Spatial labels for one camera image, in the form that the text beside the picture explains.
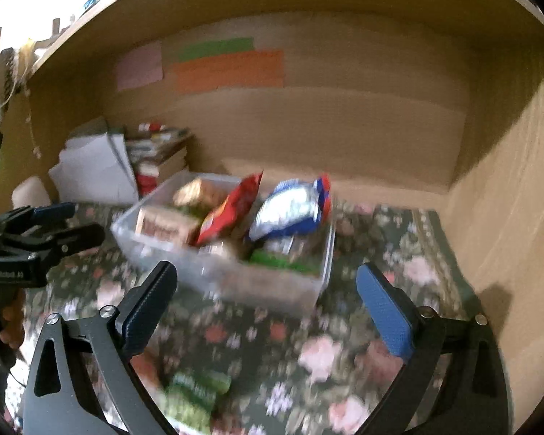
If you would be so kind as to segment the person's hand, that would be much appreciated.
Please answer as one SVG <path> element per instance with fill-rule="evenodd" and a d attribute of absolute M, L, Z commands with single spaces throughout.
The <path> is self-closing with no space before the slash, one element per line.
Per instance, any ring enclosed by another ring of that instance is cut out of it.
<path fill-rule="evenodd" d="M 4 319 L 4 328 L 0 334 L 1 341 L 15 351 L 23 344 L 25 337 L 24 304 L 25 292 L 19 289 L 15 299 L 1 312 L 1 317 Z"/>

